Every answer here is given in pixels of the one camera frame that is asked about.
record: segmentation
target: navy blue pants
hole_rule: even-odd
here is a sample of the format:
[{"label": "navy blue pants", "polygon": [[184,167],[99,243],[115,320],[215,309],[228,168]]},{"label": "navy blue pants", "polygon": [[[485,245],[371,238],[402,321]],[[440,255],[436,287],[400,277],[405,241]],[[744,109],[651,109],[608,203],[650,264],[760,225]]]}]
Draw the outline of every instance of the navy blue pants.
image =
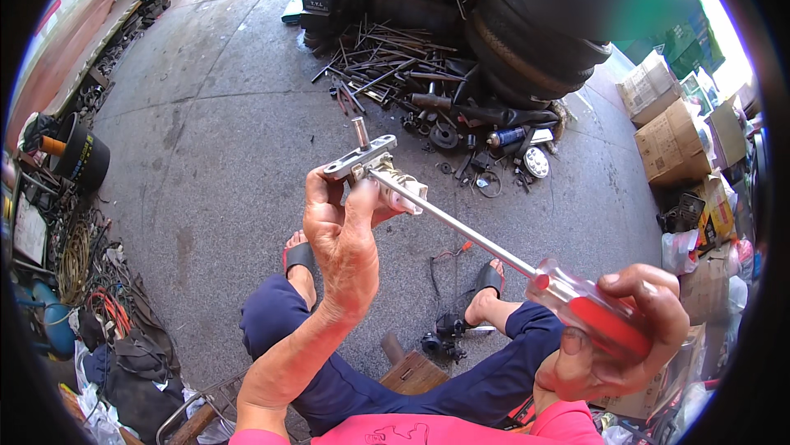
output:
[{"label": "navy blue pants", "polygon": [[[242,307],[239,328],[255,360],[302,324],[310,312],[286,278],[275,273]],[[401,395],[354,370],[336,352],[292,402],[314,436],[357,414],[455,416],[497,425],[532,393],[535,371],[559,349],[564,325],[543,306],[526,301],[507,319],[511,341],[473,369],[420,395]]]}]

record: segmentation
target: right hand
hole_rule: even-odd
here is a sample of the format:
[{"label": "right hand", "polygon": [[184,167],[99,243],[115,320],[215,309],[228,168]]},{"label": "right hand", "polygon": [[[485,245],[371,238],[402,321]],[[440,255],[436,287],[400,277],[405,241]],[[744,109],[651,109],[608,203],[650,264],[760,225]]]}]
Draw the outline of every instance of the right hand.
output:
[{"label": "right hand", "polygon": [[379,206],[379,183],[356,183],[341,205],[344,185],[313,169],[305,183],[302,228],[324,277],[324,310],[358,322],[379,290],[379,251],[371,229],[398,212]]},{"label": "right hand", "polygon": [[632,394],[645,388],[686,340],[689,317],[678,299],[677,277],[671,273],[635,263],[602,276],[598,287],[645,315],[653,333],[653,348],[644,361],[628,365],[595,348],[583,331],[567,327],[559,350],[549,355],[535,374],[538,391],[555,392],[564,401]]}]

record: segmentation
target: foot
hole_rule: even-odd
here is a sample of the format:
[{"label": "foot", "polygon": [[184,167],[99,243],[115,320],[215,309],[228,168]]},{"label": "foot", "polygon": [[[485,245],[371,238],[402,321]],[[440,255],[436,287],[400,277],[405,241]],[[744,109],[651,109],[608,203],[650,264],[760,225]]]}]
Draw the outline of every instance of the foot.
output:
[{"label": "foot", "polygon": [[[488,264],[494,267],[499,275],[505,275],[502,262],[499,259],[495,258]],[[464,313],[464,320],[466,320],[466,322],[472,326],[485,322],[487,307],[490,306],[492,301],[499,301],[499,298],[496,296],[496,289],[493,287],[487,287],[483,290],[480,290],[480,292],[475,294],[475,297],[473,297],[472,301],[469,303],[469,307]]]},{"label": "foot", "polygon": [[[302,229],[296,231],[285,243],[285,248],[293,248],[299,243],[306,243],[307,236],[304,235]],[[316,298],[318,295],[315,293],[315,284],[313,283],[313,275],[304,265],[294,265],[285,273],[285,278],[291,282],[296,292],[298,292],[307,302],[307,309],[313,309]]]}]

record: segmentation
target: concrete floor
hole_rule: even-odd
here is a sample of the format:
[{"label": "concrete floor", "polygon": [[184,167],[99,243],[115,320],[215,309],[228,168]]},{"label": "concrete floor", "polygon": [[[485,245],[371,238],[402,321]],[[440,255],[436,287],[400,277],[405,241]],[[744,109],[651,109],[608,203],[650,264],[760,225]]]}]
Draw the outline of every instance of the concrete floor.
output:
[{"label": "concrete floor", "polygon": [[[116,68],[95,120],[112,149],[100,194],[111,201],[113,233],[193,387],[249,365],[239,307],[281,269],[283,243],[301,227],[304,176],[356,146],[328,82],[310,83],[325,61],[299,46],[298,27],[280,21],[288,1],[172,0]],[[614,86],[628,68],[618,53],[568,96],[578,121],[550,158],[550,177],[529,194],[512,171],[496,199],[458,188],[435,167],[446,159],[401,130],[396,109],[368,102],[367,125],[371,136],[398,137],[397,163],[429,185],[433,203],[527,262],[553,255],[591,277],[632,262],[659,265],[657,208]],[[394,331],[406,350],[419,348],[433,321],[428,257],[465,241],[427,215],[388,226],[375,232],[379,294],[339,350],[375,379],[389,368],[381,336]],[[488,259],[473,248],[437,265],[442,303],[471,288]],[[524,279],[512,270],[506,277],[503,299],[523,299]],[[470,336],[462,342],[468,359],[445,368],[459,374],[506,343],[499,334]]]}]

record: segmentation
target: black tire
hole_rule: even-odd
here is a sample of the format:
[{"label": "black tire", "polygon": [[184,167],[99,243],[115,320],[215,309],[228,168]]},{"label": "black tire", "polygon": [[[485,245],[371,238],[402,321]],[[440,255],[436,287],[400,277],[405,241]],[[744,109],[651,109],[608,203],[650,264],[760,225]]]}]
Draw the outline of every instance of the black tire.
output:
[{"label": "black tire", "polygon": [[587,66],[600,65],[604,63],[611,55],[611,44],[598,45],[586,39],[579,39],[568,35],[560,34],[548,27],[537,25],[529,15],[524,0],[502,0],[506,6],[509,6],[513,13],[516,14],[524,23],[531,26],[532,35],[535,36],[536,41],[540,35],[541,42],[546,45],[554,45],[552,49],[555,51],[564,50],[568,57],[578,57],[588,63]]},{"label": "black tire", "polygon": [[544,72],[566,83],[584,82],[593,74],[593,65],[587,60],[568,56],[565,49],[553,49],[553,43],[541,42],[544,34],[533,33],[532,26],[500,0],[479,0],[472,15],[476,13],[510,50]]},{"label": "black tire", "polygon": [[551,101],[536,101],[533,100],[531,96],[514,90],[487,68],[483,69],[483,79],[486,81],[491,91],[513,109],[546,109],[548,104],[551,104]]},{"label": "black tire", "polygon": [[472,48],[472,51],[477,55],[482,67],[495,73],[499,79],[507,80],[507,84],[516,92],[525,95],[534,95],[535,97],[547,101],[565,96],[566,93],[564,92],[548,90],[545,87],[533,83],[503,61],[502,58],[497,56],[497,54],[488,47],[488,44],[483,42],[483,39],[480,37],[480,34],[477,33],[475,26],[472,25],[471,22],[466,23],[465,33],[466,40]]},{"label": "black tire", "polygon": [[483,42],[485,42],[488,47],[499,56],[499,58],[501,58],[518,73],[529,79],[534,84],[542,86],[543,88],[553,92],[568,93],[579,90],[585,84],[587,78],[589,78],[589,76],[587,76],[580,83],[565,83],[555,76],[549,75],[548,73],[540,70],[528,60],[514,53],[510,47],[508,47],[504,42],[502,42],[501,39],[499,39],[493,32],[490,31],[485,23],[483,23],[483,20],[480,19],[479,14],[473,14],[471,21],[474,24],[477,33],[480,34],[480,37],[483,39]]}]

